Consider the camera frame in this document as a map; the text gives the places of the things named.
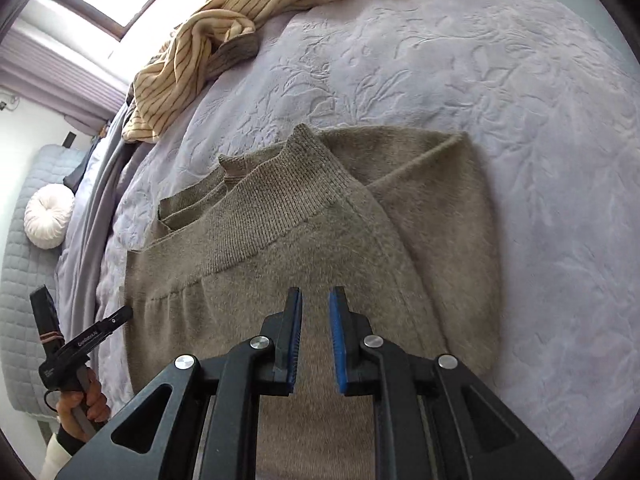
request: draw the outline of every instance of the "human hand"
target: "human hand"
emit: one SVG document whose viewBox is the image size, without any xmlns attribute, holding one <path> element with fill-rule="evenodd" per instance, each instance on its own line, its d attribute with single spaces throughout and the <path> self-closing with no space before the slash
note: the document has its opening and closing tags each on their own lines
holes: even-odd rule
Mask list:
<svg viewBox="0 0 640 480">
<path fill-rule="evenodd" d="M 90 384 L 86 393 L 86 405 L 89 407 L 86 418 L 94 422 L 105 422 L 111 416 L 111 409 L 107 406 L 107 397 L 104 396 L 102 385 L 91 368 L 88 369 L 87 375 Z M 61 392 L 56 409 L 64 430 L 72 437 L 82 442 L 88 442 L 91 437 L 82 430 L 71 413 L 73 408 L 80 405 L 82 399 L 84 399 L 82 392 Z"/>
</svg>

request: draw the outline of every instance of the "window frame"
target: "window frame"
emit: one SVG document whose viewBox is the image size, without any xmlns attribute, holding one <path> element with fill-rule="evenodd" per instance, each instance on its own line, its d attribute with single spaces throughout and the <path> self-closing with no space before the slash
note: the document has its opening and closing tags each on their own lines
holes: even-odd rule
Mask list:
<svg viewBox="0 0 640 480">
<path fill-rule="evenodd" d="M 57 4 L 71 10 L 76 13 L 78 16 L 86 19 L 88 22 L 95 25 L 95 27 L 100 28 L 107 34 L 109 34 L 112 38 L 120 41 L 129 29 L 136 23 L 138 18 L 142 16 L 142 14 L 156 1 L 156 0 L 147 0 L 146 3 L 142 6 L 142 8 L 129 20 L 127 25 L 121 25 L 116 22 L 113 18 L 107 16 L 101 10 L 96 9 L 91 4 L 88 4 L 84 0 L 53 0 Z"/>
</svg>

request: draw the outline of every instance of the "sweater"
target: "sweater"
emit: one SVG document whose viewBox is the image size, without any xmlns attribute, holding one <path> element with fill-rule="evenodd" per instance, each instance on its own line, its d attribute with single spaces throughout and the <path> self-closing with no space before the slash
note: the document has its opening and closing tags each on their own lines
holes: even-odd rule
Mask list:
<svg viewBox="0 0 640 480">
<path fill-rule="evenodd" d="M 473 371 L 497 355 L 500 272 L 494 217 L 464 134 L 370 126 L 222 157 L 162 201 L 149 244 L 127 255 L 125 326 L 138 392 L 184 353 L 226 353 L 303 293 L 298 382 L 263 397 L 258 474 L 373 475 L 371 400 L 335 384 L 328 293 L 406 352 L 452 352 Z"/>
</svg>

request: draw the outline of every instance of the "white wall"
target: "white wall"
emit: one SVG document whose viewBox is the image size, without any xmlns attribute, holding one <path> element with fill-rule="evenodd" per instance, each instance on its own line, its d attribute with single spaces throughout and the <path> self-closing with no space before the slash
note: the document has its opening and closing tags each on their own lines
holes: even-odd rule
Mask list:
<svg viewBox="0 0 640 480">
<path fill-rule="evenodd" d="M 71 127 L 58 113 L 26 99 L 21 98 L 13 112 L 0 112 L 0 259 L 4 255 L 15 201 L 33 156 L 45 144 L 62 144 L 69 132 L 77 135 L 73 148 L 86 150 L 89 147 L 91 137 Z M 46 448 L 38 424 L 25 413 L 13 409 L 1 372 L 0 428 L 29 471 L 34 476 L 39 475 Z"/>
</svg>

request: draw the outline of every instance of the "beige striped shirt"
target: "beige striped shirt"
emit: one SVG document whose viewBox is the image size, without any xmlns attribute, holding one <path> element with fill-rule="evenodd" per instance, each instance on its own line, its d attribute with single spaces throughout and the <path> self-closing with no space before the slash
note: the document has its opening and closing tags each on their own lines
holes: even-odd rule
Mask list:
<svg viewBox="0 0 640 480">
<path fill-rule="evenodd" d="M 207 81 L 255 57 L 255 31 L 271 16 L 337 0 L 207 0 L 134 78 L 136 109 L 123 129 L 130 142 L 157 142 Z"/>
</svg>

